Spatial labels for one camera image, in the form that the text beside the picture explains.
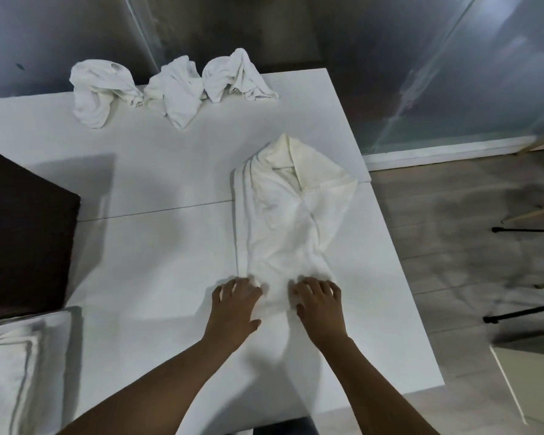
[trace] wooden floor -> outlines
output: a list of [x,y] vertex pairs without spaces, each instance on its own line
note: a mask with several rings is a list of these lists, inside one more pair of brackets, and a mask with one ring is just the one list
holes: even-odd
[[[544,332],[544,313],[481,320],[544,305],[544,290],[531,287],[544,282],[544,234],[490,231],[544,205],[544,151],[371,177],[446,383],[408,400],[442,435],[544,434],[522,424],[489,350],[491,342]],[[516,227],[544,228],[544,216]],[[350,410],[318,420],[321,435],[359,433]]]

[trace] hand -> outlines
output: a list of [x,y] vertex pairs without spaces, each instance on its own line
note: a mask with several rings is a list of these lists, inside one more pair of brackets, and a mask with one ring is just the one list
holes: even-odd
[[347,337],[341,289],[334,282],[306,278],[294,287],[302,304],[296,313],[316,348],[323,351],[334,339]]
[[261,288],[251,285],[247,278],[234,278],[216,287],[203,339],[236,351],[261,324],[260,319],[250,321],[261,295]]

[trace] white baseboard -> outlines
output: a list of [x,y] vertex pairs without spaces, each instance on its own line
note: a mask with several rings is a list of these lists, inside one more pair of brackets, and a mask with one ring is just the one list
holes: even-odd
[[[485,142],[459,143],[440,147],[393,151],[391,153],[367,154],[363,156],[363,159],[369,171],[378,171],[396,167],[475,159],[491,155],[513,154],[530,145],[534,140],[536,140],[536,136],[500,138]],[[537,150],[544,150],[544,146],[537,148]]]

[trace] white table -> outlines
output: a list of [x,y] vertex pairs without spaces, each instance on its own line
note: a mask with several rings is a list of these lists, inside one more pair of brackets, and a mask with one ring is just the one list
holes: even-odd
[[[82,308],[79,415],[199,339],[236,273],[230,176],[281,132],[361,182],[327,260],[347,328],[401,392],[442,385],[370,177],[326,70],[264,76],[280,101],[227,97],[186,131],[118,107],[102,130],[72,95],[0,99],[0,153],[79,192],[69,305]],[[181,433],[223,434],[348,405],[293,312],[264,321],[206,384]]]

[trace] forearm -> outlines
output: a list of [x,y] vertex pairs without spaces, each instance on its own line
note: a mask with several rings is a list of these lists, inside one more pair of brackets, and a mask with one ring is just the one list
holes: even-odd
[[352,339],[321,348],[348,397],[363,435],[439,435],[370,364]]
[[80,416],[61,435],[173,435],[199,390],[231,353],[200,340]]

